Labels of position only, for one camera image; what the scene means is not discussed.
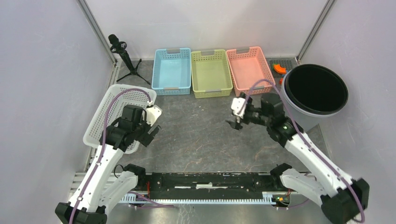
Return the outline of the large white perforated basket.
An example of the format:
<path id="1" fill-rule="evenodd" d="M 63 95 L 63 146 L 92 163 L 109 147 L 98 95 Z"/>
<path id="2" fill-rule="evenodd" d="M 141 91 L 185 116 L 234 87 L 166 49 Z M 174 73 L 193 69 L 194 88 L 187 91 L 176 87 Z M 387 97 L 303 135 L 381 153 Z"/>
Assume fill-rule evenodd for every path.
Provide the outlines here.
<path id="1" fill-rule="evenodd" d="M 127 89 L 134 89 L 134 91 L 128 91 L 115 100 L 107 116 L 107 126 L 122 115 L 124 106 L 134 105 L 142 108 L 147 108 L 150 105 L 149 100 L 155 102 L 157 97 L 157 93 L 153 89 L 127 84 L 111 85 L 106 91 L 104 97 L 102 98 L 99 107 L 97 108 L 83 136 L 83 142 L 85 145 L 97 148 L 99 144 L 101 144 L 99 139 L 103 133 L 104 119 L 109 105 L 119 93 Z"/>

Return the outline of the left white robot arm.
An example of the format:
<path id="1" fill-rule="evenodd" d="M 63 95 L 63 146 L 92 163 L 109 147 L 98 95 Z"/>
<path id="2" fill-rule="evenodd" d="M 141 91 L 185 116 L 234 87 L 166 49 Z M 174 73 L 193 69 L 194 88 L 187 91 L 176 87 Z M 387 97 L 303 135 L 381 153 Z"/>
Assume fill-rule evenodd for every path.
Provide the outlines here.
<path id="1" fill-rule="evenodd" d="M 160 131 L 153 126 L 162 110 L 156 105 L 146 109 L 126 105 L 122 115 L 106 128 L 102 143 L 80 186 L 67 203 L 59 203 L 55 214 L 63 224 L 104 224 L 107 216 L 131 189 L 141 190 L 147 184 L 146 170 L 128 164 L 108 188 L 108 178 L 120 158 L 132 144 L 148 146 Z"/>

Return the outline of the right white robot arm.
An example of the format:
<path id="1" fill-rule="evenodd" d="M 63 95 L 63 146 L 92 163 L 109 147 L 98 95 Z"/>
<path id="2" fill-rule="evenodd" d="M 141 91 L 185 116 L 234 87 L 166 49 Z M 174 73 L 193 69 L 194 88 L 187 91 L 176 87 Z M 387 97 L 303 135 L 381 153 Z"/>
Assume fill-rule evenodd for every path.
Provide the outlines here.
<path id="1" fill-rule="evenodd" d="M 310 140 L 292 118 L 285 115 L 282 99 L 276 93 L 264 93 L 261 106 L 254 107 L 252 99 L 242 93 L 231 103 L 233 129 L 240 130 L 242 124 L 265 126 L 272 140 L 297 157 L 313 174 L 308 177 L 297 172 L 288 164 L 271 171 L 270 185 L 275 190 L 285 187 L 294 190 L 318 205 L 326 218 L 333 224 L 345 224 L 360 216 L 365 221 L 370 186 L 362 178 L 354 179 L 336 166 Z"/>

